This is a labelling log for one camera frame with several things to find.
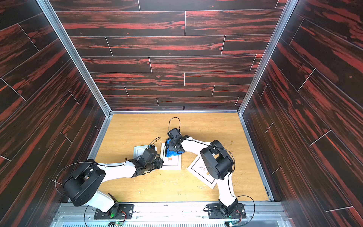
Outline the white picture frame black border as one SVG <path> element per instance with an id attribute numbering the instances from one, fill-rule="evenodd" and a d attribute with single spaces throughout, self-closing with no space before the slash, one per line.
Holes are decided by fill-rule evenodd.
<path id="1" fill-rule="evenodd" d="M 182 167 L 182 157 L 181 156 L 172 156 L 168 158 L 166 156 L 166 146 L 164 143 L 161 145 L 161 154 L 160 158 L 163 160 L 163 165 L 160 170 L 181 170 Z"/>

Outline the cream white picture frame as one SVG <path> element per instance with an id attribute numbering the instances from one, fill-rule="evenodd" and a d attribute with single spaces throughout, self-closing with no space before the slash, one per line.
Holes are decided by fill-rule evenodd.
<path id="1" fill-rule="evenodd" d="M 187 168 L 190 173 L 192 173 L 196 178 L 202 181 L 209 188 L 214 189 L 216 185 L 216 179 L 212 177 L 200 155 L 198 155 L 193 162 Z"/>

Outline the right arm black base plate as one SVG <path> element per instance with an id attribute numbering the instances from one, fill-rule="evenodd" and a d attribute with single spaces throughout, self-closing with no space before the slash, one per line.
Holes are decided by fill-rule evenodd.
<path id="1" fill-rule="evenodd" d="M 219 203 L 209 203 L 207 207 L 203 209 L 204 212 L 208 214 L 210 219 L 223 219 L 223 218 L 246 218 L 246 213 L 244 205 L 238 203 L 237 205 L 232 205 L 231 207 L 221 206 Z"/>

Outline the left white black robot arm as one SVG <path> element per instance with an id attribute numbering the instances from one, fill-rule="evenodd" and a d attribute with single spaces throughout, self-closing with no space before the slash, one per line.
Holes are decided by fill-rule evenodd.
<path id="1" fill-rule="evenodd" d="M 62 186 L 74 206 L 89 205 L 108 212 L 117 202 L 110 195 L 99 191 L 101 183 L 141 176 L 160 169 L 163 163 L 159 155 L 150 162 L 137 158 L 123 163 L 99 164 L 89 159 L 82 162 Z"/>

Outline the light blue picture frame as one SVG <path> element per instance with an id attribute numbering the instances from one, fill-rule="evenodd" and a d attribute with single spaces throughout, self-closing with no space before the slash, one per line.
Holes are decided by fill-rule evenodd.
<path id="1" fill-rule="evenodd" d="M 134 147 L 133 159 L 136 159 L 138 156 L 142 155 L 148 147 L 149 147 L 148 145 Z"/>

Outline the blue microfiber cloth black trim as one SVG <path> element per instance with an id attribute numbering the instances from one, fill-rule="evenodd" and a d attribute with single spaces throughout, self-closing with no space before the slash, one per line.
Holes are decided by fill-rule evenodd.
<path id="1" fill-rule="evenodd" d="M 167 158 L 170 158 L 170 157 L 173 157 L 173 156 L 178 156 L 178 155 L 181 155 L 183 154 L 184 152 L 183 151 L 171 151 L 169 147 L 166 148 L 166 151 L 165 151 L 165 156 Z"/>

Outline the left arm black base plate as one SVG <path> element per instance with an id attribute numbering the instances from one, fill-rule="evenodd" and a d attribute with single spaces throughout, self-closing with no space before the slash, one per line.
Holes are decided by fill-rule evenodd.
<path id="1" fill-rule="evenodd" d="M 95 220 L 128 220 L 132 218 L 134 204 L 117 203 L 107 212 L 97 209 L 94 215 Z"/>

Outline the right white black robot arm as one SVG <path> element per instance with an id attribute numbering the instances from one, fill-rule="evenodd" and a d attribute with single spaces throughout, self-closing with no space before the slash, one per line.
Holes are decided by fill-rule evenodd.
<path id="1" fill-rule="evenodd" d="M 178 156 L 184 152 L 201 156 L 208 173 L 216 179 L 220 210 L 226 217 L 231 216 L 238 205 L 232 183 L 234 161 L 223 145 L 217 140 L 203 142 L 190 136 L 173 136 L 170 133 L 165 146 L 168 156 Z"/>

